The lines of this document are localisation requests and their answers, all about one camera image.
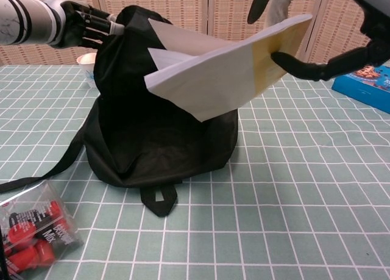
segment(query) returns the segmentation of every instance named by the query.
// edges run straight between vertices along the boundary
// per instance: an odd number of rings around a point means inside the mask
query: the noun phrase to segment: table
[[[240,108],[230,162],[166,218],[83,152],[52,184],[85,244],[32,279],[389,279],[390,115],[331,86],[287,75]],[[1,67],[0,181],[49,170],[98,94],[77,66]]]

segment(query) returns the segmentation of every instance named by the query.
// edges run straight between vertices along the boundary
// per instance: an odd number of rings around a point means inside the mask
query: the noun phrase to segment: folded paper
[[[311,15],[295,16],[239,42],[166,23],[159,23],[156,28],[151,22],[167,51],[159,51],[158,55],[152,51],[151,56],[160,68],[144,77],[146,87],[199,121],[235,110],[286,74],[272,61],[271,53],[295,55],[311,18]],[[169,31],[176,41],[169,40]],[[161,65],[164,57],[175,60],[171,65]]]

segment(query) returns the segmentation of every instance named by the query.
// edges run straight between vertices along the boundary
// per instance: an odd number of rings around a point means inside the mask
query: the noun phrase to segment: white cup
[[[93,77],[95,58],[96,53],[87,53],[77,58],[77,63],[83,71],[85,79],[91,88],[96,88],[95,79]]]

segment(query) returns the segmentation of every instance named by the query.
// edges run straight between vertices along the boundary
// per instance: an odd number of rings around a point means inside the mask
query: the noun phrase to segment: wicker screen
[[[313,13],[315,0],[294,0],[290,5],[289,16]],[[252,25],[247,24],[252,0],[210,0],[209,31],[215,37],[226,40],[242,40],[260,31],[268,7],[261,18]]]
[[[353,0],[329,0],[309,60],[327,62],[342,52],[365,46],[368,38],[360,33],[363,20],[363,11]]]
[[[108,12],[118,14],[128,5],[158,12],[175,26],[206,33],[207,0],[103,0]]]
[[[81,0],[97,6],[92,0]],[[59,65],[73,64],[79,55],[92,51],[85,48],[53,49],[48,45],[0,46],[0,62],[4,65]]]

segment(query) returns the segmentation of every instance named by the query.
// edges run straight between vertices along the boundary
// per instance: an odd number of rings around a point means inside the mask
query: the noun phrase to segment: robotic arm
[[[259,19],[270,1],[266,25],[277,24],[287,18],[288,6],[293,0],[253,0],[248,23]],[[295,57],[275,52],[271,57],[275,63],[300,79],[318,81],[362,69],[366,65],[379,66],[390,59],[390,0],[354,0],[364,11],[361,33],[370,38],[366,47],[356,48],[341,54],[327,64],[303,63]]]
[[[107,35],[121,35],[115,16],[70,0],[0,0],[0,45],[47,44],[97,49]]]

